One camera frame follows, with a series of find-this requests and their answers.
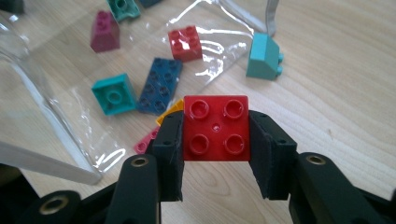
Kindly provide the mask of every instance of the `wooden table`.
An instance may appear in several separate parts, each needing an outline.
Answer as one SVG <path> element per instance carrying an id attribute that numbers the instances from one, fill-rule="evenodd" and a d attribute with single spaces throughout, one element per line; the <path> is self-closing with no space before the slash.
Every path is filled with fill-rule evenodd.
<path id="1" fill-rule="evenodd" d="M 191 3 L 163 0 L 121 25 L 121 49 L 95 55 L 89 47 L 91 26 L 95 13 L 107 9 L 105 1 L 25 2 L 26 15 L 14 28 L 29 39 L 32 56 L 55 90 L 92 83 L 106 72 L 127 72 L 133 84 L 144 82 L 146 77 L 133 75 L 141 68 L 129 62 L 144 62 L 145 50 L 129 53 Z M 271 116 L 299 152 L 326 155 L 352 184 L 390 199 L 396 188 L 395 11 L 392 0 L 282 0 L 274 39 L 285 54 L 283 74 L 275 81 L 246 77 L 245 54 L 201 94 L 247 95 L 249 108 Z M 101 119 L 95 104 L 88 104 L 94 106 L 92 119 Z M 155 117 L 131 113 L 115 119 L 125 131 L 121 135 L 130 136 L 124 160 L 155 127 Z M 96 186 L 23 173 L 40 196 L 73 189 L 87 197 L 115 182 L 120 166 Z M 263 200 L 247 162 L 186 162 L 183 194 L 183 203 L 163 203 L 163 223 L 291 223 L 288 202 Z"/>

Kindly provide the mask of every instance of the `wooden surface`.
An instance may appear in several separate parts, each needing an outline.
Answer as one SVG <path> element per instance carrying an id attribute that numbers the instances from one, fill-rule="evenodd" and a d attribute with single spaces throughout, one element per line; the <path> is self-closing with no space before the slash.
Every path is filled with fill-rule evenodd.
<path id="1" fill-rule="evenodd" d="M 139 20 L 122 24 L 121 49 L 104 54 L 91 51 L 89 38 L 95 13 L 107 9 L 105 1 L 26 1 L 27 14 L 14 29 L 29 39 L 32 56 L 55 91 L 121 72 L 139 86 L 145 77 L 132 74 L 142 68 L 131 64 L 150 63 L 145 55 L 153 49 L 139 49 L 137 43 L 189 3 L 163 0 L 143 11 Z M 326 155 L 354 185 L 389 199 L 396 188 L 395 11 L 392 0 L 281 0 L 274 39 L 285 54 L 283 74 L 276 81 L 246 78 L 244 55 L 202 94 L 247 95 L 249 108 L 270 115 L 298 143 L 299 152 Z M 93 121 L 102 119 L 96 102 L 87 105 Z M 120 138 L 129 136 L 126 159 L 134 143 L 155 127 L 155 117 L 133 113 L 116 119 L 110 124 L 120 125 Z M 116 181 L 120 166 L 96 186 L 23 172 L 40 196 L 73 189 L 86 197 Z M 183 194 L 183 203 L 163 203 L 163 223 L 291 223 L 287 202 L 261 198 L 247 162 L 186 162 Z"/>

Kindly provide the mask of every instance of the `transparent plastic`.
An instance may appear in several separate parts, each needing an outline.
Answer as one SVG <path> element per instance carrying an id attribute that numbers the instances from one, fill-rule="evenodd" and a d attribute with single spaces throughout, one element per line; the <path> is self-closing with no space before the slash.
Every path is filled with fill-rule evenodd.
<path id="1" fill-rule="evenodd" d="M 18 36 L 9 38 L 12 35 L 3 31 L 0 39 L 0 50 L 6 55 L 2 54 L 1 69 L 7 73 L 0 83 L 0 122 L 4 123 L 0 141 L 98 174 L 133 155 L 132 146 L 144 136 L 135 135 L 134 130 L 151 130 L 156 117 L 137 111 L 105 116 L 91 91 L 96 80 L 126 73 L 138 97 L 154 58 L 173 58 L 168 33 L 195 25 L 203 59 L 183 63 L 172 102 L 199 94 L 249 51 L 255 31 L 274 33 L 271 15 L 275 15 L 277 1 L 252 0 L 248 5 L 242 0 L 161 1 L 142 9 L 138 20 L 120 23 L 120 49 L 100 54 L 90 48 L 90 30 L 97 11 L 108 10 L 106 3 L 60 4 L 59 8 L 72 13 L 60 14 L 58 20 L 49 19 L 59 11 L 47 11 L 45 3 L 26 3 L 25 11 L 44 11 L 41 17 L 34 13 L 6 15 Z M 177 12 L 174 5 L 185 6 Z M 30 25 L 38 32 L 23 29 Z M 59 34 L 51 32 L 59 27 Z M 23 42 L 33 49 L 30 54 Z M 43 127 L 26 127 L 32 119 Z"/>

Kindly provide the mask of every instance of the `black object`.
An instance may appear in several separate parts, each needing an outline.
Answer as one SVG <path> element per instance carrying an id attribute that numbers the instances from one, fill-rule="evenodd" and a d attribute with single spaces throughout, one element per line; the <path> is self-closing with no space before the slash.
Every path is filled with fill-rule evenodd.
<path id="1" fill-rule="evenodd" d="M 0 10 L 15 14 L 22 14 L 23 8 L 23 0 L 0 0 Z"/>
<path id="2" fill-rule="evenodd" d="M 118 183 L 81 202 L 70 191 L 52 193 L 34 203 L 20 223 L 161 223 L 161 202 L 182 200 L 182 122 L 182 112 L 165 117 L 148 154 L 126 160 Z M 297 144 L 265 114 L 249 111 L 249 126 L 249 164 L 262 197 L 287 200 L 290 195 L 294 223 L 396 223 L 395 193 L 389 202 L 356 189 L 330 159 L 298 154 Z M 70 195 L 70 204 L 40 215 L 37 208 L 59 195 Z"/>

